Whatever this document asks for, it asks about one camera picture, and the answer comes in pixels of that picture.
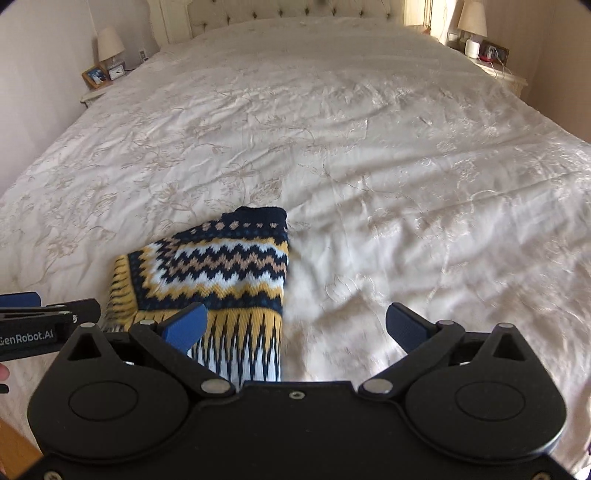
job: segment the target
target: finger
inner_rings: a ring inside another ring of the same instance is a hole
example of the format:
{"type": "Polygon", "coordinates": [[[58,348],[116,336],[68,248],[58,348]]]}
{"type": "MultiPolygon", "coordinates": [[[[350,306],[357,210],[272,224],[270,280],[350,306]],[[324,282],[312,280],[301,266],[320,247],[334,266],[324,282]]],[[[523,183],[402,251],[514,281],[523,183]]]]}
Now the finger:
{"type": "Polygon", "coordinates": [[[10,372],[8,371],[8,367],[0,364],[0,382],[4,382],[9,376],[10,372]]]}

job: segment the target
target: tufted headboard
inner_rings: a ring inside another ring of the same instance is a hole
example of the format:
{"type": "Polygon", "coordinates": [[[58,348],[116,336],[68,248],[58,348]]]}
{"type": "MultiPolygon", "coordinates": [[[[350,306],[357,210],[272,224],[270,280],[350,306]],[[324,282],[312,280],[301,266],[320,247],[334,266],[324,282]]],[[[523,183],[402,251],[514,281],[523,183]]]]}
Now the tufted headboard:
{"type": "Polygon", "coordinates": [[[428,24],[433,0],[148,0],[160,47],[213,28],[275,17],[368,17],[399,24],[428,24]]]}

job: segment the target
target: circular cover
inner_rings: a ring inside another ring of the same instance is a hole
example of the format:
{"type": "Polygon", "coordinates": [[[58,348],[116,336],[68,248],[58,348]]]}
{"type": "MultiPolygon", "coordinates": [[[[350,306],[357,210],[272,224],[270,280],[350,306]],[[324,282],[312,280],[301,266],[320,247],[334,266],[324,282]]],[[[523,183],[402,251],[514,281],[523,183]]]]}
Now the circular cover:
{"type": "Polygon", "coordinates": [[[512,368],[485,363],[443,368],[417,380],[405,398],[417,430],[445,451],[482,463],[523,460],[551,449],[566,408],[546,373],[525,362],[514,361],[512,368]]]}
{"type": "Polygon", "coordinates": [[[66,378],[40,385],[28,409],[44,451],[80,460],[122,458],[145,451],[178,429],[189,399],[160,371],[114,362],[72,362],[66,378]]]}

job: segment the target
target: white bedspread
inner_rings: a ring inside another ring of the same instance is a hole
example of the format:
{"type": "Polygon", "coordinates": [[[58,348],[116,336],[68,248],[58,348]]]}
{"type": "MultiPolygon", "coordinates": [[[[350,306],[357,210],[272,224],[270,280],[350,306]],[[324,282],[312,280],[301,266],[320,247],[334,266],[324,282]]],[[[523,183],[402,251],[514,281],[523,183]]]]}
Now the white bedspread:
{"type": "MultiPolygon", "coordinates": [[[[257,21],[118,82],[2,198],[0,290],[106,304],[113,260],[240,205],[290,226],[282,372],[355,384],[400,358],[401,301],[515,323],[591,436],[591,148],[459,53],[389,23],[257,21]]],[[[52,356],[10,362],[2,416],[52,356]]]]}

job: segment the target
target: wooden floor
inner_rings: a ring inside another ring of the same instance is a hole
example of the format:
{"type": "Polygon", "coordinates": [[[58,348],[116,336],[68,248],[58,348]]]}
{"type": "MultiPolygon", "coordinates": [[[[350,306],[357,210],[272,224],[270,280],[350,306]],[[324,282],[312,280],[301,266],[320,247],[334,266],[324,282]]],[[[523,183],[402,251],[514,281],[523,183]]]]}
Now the wooden floor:
{"type": "Polygon", "coordinates": [[[0,420],[0,461],[9,479],[17,478],[41,458],[41,452],[0,420]]]}

